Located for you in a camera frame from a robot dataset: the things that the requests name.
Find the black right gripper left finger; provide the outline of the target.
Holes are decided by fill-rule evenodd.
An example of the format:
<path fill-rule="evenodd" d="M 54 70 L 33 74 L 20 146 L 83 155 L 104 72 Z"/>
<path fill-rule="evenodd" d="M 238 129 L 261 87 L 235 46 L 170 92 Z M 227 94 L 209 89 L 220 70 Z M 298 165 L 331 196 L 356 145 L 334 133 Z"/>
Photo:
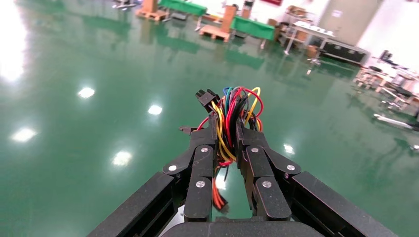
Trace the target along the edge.
<path fill-rule="evenodd" d="M 208 226 L 217 152 L 216 118 L 190 134 L 188 149 L 156 172 L 104 219 L 90 237 L 192 237 Z"/>

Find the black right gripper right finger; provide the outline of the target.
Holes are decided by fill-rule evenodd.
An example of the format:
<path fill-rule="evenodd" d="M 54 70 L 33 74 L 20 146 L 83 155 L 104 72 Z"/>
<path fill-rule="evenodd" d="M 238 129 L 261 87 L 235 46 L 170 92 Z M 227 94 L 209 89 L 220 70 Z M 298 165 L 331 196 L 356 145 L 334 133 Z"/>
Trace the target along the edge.
<path fill-rule="evenodd" d="M 392 237 L 394 232 L 236 122 L 235 151 L 259 237 Z"/>

